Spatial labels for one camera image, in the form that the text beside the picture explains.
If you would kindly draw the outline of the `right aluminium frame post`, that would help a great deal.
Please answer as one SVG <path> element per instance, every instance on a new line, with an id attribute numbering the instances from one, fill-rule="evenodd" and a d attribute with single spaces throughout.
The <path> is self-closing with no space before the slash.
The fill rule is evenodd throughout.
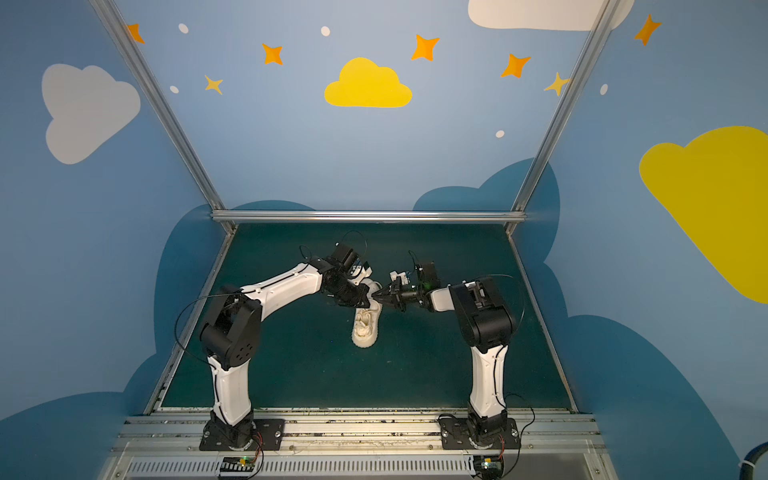
<path id="1" fill-rule="evenodd" d="M 516 226 L 525 221 L 528 204 L 613 30 L 612 23 L 614 18 L 617 17 L 620 5 L 621 1 L 618 0 L 604 1 L 601 9 L 598 11 L 595 23 L 589 31 L 571 72 L 571 81 L 566 85 L 565 92 L 560 96 L 542 143 L 516 195 L 511 212 L 516 214 L 517 217 L 504 225 L 505 233 L 509 240 L 512 240 Z"/>

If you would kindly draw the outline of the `aluminium rail base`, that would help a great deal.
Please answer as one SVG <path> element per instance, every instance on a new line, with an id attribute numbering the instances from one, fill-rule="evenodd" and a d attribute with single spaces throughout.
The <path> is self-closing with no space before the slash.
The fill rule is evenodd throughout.
<path id="1" fill-rule="evenodd" d="M 278 451 L 200 451 L 206 415 L 170 409 L 125 420 L 102 479 L 218 479 L 224 457 L 252 456 L 248 479 L 473 479 L 474 456 L 504 460 L 502 479 L 615 479 L 596 420 L 566 410 L 513 409 L 517 449 L 444 450 L 437 418 L 455 409 L 266 409 L 284 419 Z"/>

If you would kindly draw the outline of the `right small circuit board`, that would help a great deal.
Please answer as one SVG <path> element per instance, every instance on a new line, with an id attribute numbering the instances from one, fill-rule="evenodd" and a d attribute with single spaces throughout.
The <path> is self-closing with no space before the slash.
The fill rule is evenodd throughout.
<path id="1" fill-rule="evenodd" d="M 504 460 L 498 456 L 474 456 L 472 459 L 473 479 L 499 480 L 504 474 Z"/>

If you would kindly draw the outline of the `white sneaker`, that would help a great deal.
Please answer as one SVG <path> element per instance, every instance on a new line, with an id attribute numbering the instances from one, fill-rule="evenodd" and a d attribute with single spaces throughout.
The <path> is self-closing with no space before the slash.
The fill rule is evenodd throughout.
<path id="1" fill-rule="evenodd" d="M 369 278 L 362 281 L 368 287 L 367 308 L 356 308 L 352 330 L 352 341 L 359 348 L 371 347 L 378 337 L 378 321 L 383 311 L 382 304 L 372 295 L 381 289 L 381 285 Z"/>

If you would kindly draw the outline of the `aluminium frame post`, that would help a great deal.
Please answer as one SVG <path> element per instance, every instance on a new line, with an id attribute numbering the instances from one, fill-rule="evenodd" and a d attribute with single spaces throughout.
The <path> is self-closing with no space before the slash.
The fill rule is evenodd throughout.
<path id="1" fill-rule="evenodd" d="M 509 240 L 512 240 L 516 226 L 525 221 L 528 204 L 613 30 L 612 23 L 614 18 L 617 17 L 620 5 L 621 1 L 618 0 L 604 1 L 601 9 L 598 11 L 595 23 L 589 31 L 571 72 L 571 81 L 566 85 L 565 92 L 560 96 L 542 143 L 516 195 L 511 212 L 516 214 L 517 217 L 504 225 L 505 233 Z"/>
<path id="2" fill-rule="evenodd" d="M 116 2 L 91 0 L 90 5 L 110 35 L 212 212 L 224 210 L 223 200 L 183 131 L 159 82 L 141 53 L 138 43 L 131 36 Z"/>

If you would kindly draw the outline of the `rear aluminium crossbar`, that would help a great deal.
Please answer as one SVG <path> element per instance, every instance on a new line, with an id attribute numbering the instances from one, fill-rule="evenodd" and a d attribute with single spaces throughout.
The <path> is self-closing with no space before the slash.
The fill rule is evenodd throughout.
<path id="1" fill-rule="evenodd" d="M 214 210 L 218 222 L 234 223 L 522 223 L 524 212 L 486 211 L 286 211 Z"/>

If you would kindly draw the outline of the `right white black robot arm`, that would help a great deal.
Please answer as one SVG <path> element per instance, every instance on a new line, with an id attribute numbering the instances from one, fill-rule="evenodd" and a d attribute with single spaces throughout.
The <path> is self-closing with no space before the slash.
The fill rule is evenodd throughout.
<path id="1" fill-rule="evenodd" d="M 472 359 L 472 388 L 462 420 L 468 442 L 478 449 L 518 447 L 520 433 L 504 400 L 504 366 L 521 317 L 511 312 L 490 276 L 443 287 L 432 263 L 416 263 L 414 269 L 416 282 L 394 272 L 390 284 L 372 299 L 400 311 L 414 304 L 430 312 L 455 313 Z"/>

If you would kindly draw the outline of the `left small circuit board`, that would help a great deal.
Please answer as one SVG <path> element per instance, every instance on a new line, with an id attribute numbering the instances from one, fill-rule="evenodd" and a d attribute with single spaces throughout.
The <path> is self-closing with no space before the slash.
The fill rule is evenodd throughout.
<path id="1" fill-rule="evenodd" d="M 248 479 L 256 471 L 252 456 L 224 457 L 218 466 L 218 479 Z"/>

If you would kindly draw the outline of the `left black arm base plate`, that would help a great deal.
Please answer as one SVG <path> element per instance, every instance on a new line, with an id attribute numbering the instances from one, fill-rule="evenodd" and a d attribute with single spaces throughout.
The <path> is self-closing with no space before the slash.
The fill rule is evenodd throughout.
<path id="1" fill-rule="evenodd" d="M 278 451 L 285 428 L 284 419 L 244 418 L 232 426 L 213 415 L 205 424 L 200 451 Z"/>

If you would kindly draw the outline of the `left aluminium frame post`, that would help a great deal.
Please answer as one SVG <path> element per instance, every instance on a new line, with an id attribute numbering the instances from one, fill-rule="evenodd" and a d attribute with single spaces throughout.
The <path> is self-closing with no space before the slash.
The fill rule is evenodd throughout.
<path id="1" fill-rule="evenodd" d="M 224 210 L 223 200 L 183 131 L 159 82 L 141 53 L 138 43 L 131 36 L 116 2 L 91 0 L 90 5 L 110 35 L 212 212 Z"/>

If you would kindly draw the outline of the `small circuit board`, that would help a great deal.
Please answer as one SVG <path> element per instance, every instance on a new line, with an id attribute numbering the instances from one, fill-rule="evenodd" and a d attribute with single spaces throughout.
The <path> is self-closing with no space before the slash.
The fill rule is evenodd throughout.
<path id="1" fill-rule="evenodd" d="M 473 479 L 499 480 L 504 474 L 504 460 L 498 456 L 474 456 L 472 459 Z"/>
<path id="2" fill-rule="evenodd" d="M 248 479 L 256 471 L 252 456 L 224 457 L 218 466 L 218 479 Z"/>

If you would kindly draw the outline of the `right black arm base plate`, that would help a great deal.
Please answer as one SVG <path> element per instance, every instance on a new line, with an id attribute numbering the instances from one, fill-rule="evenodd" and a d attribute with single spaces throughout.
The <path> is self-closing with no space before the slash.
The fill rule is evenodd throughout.
<path id="1" fill-rule="evenodd" d="M 501 450 L 521 446 L 520 433 L 512 418 L 476 420 L 440 415 L 437 423 L 444 450 Z"/>

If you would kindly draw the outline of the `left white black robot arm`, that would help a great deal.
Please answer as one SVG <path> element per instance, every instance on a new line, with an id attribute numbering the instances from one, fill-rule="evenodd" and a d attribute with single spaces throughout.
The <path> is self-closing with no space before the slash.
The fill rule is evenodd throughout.
<path id="1" fill-rule="evenodd" d="M 322 292 L 342 307 L 372 307 L 372 268 L 351 247 L 339 243 L 327 257 L 311 256 L 270 279 L 211 297 L 199 340 L 211 369 L 214 403 L 203 429 L 202 451 L 258 448 L 249 395 L 249 364 L 261 339 L 262 322 L 305 296 Z"/>

